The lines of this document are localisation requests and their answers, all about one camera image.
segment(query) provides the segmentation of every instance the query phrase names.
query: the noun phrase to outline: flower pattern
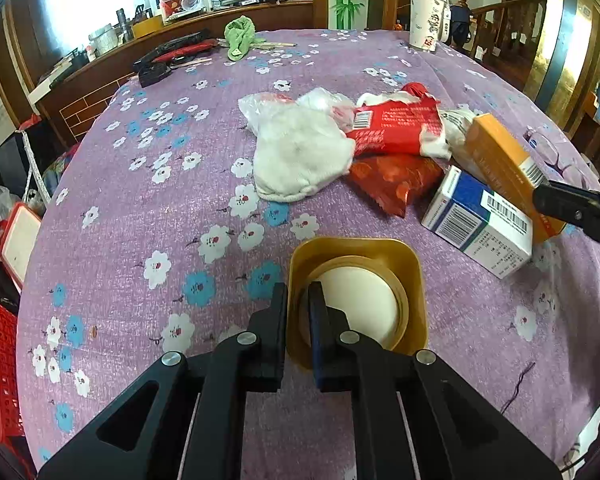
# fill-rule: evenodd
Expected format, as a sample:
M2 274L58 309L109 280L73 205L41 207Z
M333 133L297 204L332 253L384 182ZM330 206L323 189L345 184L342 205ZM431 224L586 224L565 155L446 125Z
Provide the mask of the flower pattern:
M187 155L182 161L182 169L183 171L192 170L195 168L202 160L202 155L197 152L191 153L191 155Z
M74 348L80 348L84 341L84 324L80 316L69 316L66 322L66 339Z
M93 224L98 216L100 216L98 208L96 206L92 206L91 209L84 214L84 218L82 219L82 228L84 229L85 227Z
M145 156L140 156L138 158L136 158L136 160L134 160L131 163L131 166L129 166L129 171L135 171L138 168L142 168L142 165L146 162L146 157Z
M58 196L56 197L56 205L60 205L68 194L69 190L65 187L60 193L58 193Z
M200 237L198 254L204 258L206 264L210 264L224 256L230 243L229 228L226 225L213 225L208 233Z
M65 402L56 404L56 423L64 433L71 433L74 430L74 411Z
M52 316L51 322L46 327L46 344L51 350L58 348L60 336L60 320L56 316Z
M242 232L238 235L238 245L244 251L251 251L259 246L264 239L264 227L255 222L245 225Z
M251 272L247 281L247 293L250 300L270 300L273 286L280 281L280 266L266 260Z
M188 314L171 314L167 326L162 329L162 351L183 353L191 346L196 326Z
M91 391L91 387L89 386L89 378L81 369L77 372L74 372L74 384L78 395L86 399L87 395L89 395L89 392Z
M231 172L238 178L245 178L253 171L253 164L248 158L236 158L231 165Z
M36 371L36 377L43 377L46 368L46 350L42 345L38 345L33 349L33 368Z
M207 306L216 295L216 279L203 270L187 274L182 293L190 305Z
M149 288L154 290L158 285L167 281L167 273L171 270L171 262L167 253L154 251L150 258L144 261L144 278L149 282Z
M298 240L306 240L307 238L313 238L319 228L320 224L318 224L318 219L315 216L302 213L298 218L291 221L290 230Z
M259 197L253 184L236 186L235 196L229 200L231 216L239 216L241 219L248 218L258 208Z

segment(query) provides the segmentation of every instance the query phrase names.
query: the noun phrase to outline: white flower print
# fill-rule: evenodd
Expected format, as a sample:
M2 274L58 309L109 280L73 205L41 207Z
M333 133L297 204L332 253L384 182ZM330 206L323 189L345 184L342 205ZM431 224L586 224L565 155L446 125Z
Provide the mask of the white flower print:
M187 155L182 161L182 169L184 171L192 170L200 163L200 160L202 160L202 155L193 152L191 155Z
M171 166L165 166L160 168L151 177L151 181L154 184L163 184L171 176Z
M74 372L74 384L75 389L78 391L78 395L86 399L91 388L89 386L89 378L84 374L82 369Z
M135 171L138 168L142 168L142 165L146 162L146 157L145 156L141 156L140 158L136 158L136 160L134 160L131 163L131 166L129 166L129 171Z
M230 243L229 228L226 225L212 225L209 232L200 237L198 254L205 259L206 264L210 264L224 256Z
M157 126L161 126L162 124L165 124L165 123L168 123L169 121L171 121L171 119L173 119L173 114L169 112L168 114L164 114L160 119L155 121L155 124Z
M58 361L55 357L51 357L49 359L49 364L47 366L47 371L49 372L49 379L51 379L52 383L60 382L60 367L58 366Z
M237 158L231 165L231 172L238 178L249 176L253 171L253 165L248 158Z
M171 270L171 262L167 253L154 251L150 258L144 261L144 278L149 281L149 288L154 290L158 285L167 281L167 272Z
M46 368L46 350L42 345L38 345L33 349L33 367L36 370L36 377L43 377Z
M100 216L98 213L98 208L96 206L92 206L91 209L84 214L84 218L82 219L82 228L84 229L85 227L93 224L98 216Z
M513 319L513 323L518 331L518 335L522 339L531 342L536 335L536 330L538 330L538 326L536 325L536 313L519 305L516 307L516 315Z
M196 326L191 322L189 314L171 314L167 326L162 329L163 352L186 352L191 346L191 338Z
M46 344L49 345L50 349L55 350L58 348L60 336L60 320L56 316L53 316L51 322L46 327Z
M302 213L298 218L291 221L290 231L296 235L298 240L306 240L307 238L313 238L319 228L320 224L318 224L318 219L315 216Z
M476 72L475 70L469 70L469 69L467 68L467 69L466 69L466 71L467 71L469 74L473 74L473 75L480 76L482 79L487 79L487 76L485 76L485 75L482 75L480 72Z
M146 148L149 144L151 144L152 140L154 140L154 136L152 135L145 137L140 142L138 142L138 149Z
M194 115L197 121L201 121L202 119L206 119L209 116L209 110L200 110L197 114Z
M248 218L258 208L258 200L259 197L256 194L253 184L236 186L235 196L232 196L231 200L229 200L231 216L239 216L243 220Z
M68 194L69 189L65 187L60 193L58 193L58 196L56 197L56 205L60 205L62 200L64 200Z
M281 92L288 92L291 90L291 84L286 79L278 79L273 83L273 88Z
M153 169L157 170L158 168L163 167L169 161L171 155L173 155L173 153L166 152L159 156L156 160L154 160Z
M238 235L238 245L244 252L247 252L259 246L263 239L264 227L255 222L250 222L245 225L242 232Z

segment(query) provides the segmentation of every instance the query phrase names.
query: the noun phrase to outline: barcode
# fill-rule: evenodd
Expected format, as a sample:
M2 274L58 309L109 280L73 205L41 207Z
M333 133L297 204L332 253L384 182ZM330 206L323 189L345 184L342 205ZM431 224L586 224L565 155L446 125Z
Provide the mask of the barcode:
M436 229L436 234L455 247L461 248L481 223L480 217L453 204L445 219Z
M356 114L356 118L353 121L353 129L368 130L371 127L371 116L373 114L373 110L368 110L366 112L358 112Z
M489 204L490 207L494 208L498 213L504 216L504 218L510 222L513 222L515 226L519 227L523 232L526 233L526 222L506 205L494 200L491 196L487 197L487 204Z

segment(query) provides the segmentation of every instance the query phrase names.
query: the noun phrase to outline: blue flower print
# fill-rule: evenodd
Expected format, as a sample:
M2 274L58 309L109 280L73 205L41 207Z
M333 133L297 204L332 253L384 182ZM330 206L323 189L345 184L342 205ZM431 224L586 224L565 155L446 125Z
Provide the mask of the blue flower print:
M171 121L171 124L175 124L177 126L178 124L182 124L187 119L189 119L189 116L187 114L180 114L176 116L176 118L173 121Z
M278 281L280 281L280 266L271 260L253 269L247 282L250 300L270 300L273 296L273 286Z
M74 428L74 412L65 402L56 406L56 422L60 431L71 433Z
M182 293L190 305L207 306L216 295L216 279L203 270L187 274Z
M140 124L138 124L138 121L131 121L126 126L126 132L129 134L129 137L138 136L140 134Z
M187 143L188 140L189 140L189 137L186 135L178 137L176 140L173 141L173 144L171 145L171 147L172 148L181 148L182 146L184 146Z
M54 290L51 291L53 294L54 306L63 306L64 300L66 300L66 289L62 283L58 283Z
M158 130L158 133L155 134L156 137L164 137L171 133L171 127L168 124L161 126Z
M269 202L269 206L264 210L264 219L272 227L286 222L289 216L289 204L279 202Z
M42 463L48 462L48 460L51 458L51 452L46 447L39 447L38 453L40 454L40 460L42 460Z
M66 322L66 336L74 348L79 348L84 341L84 324L80 316L69 316Z
M71 347L63 346L58 352L58 366L63 372L71 370Z

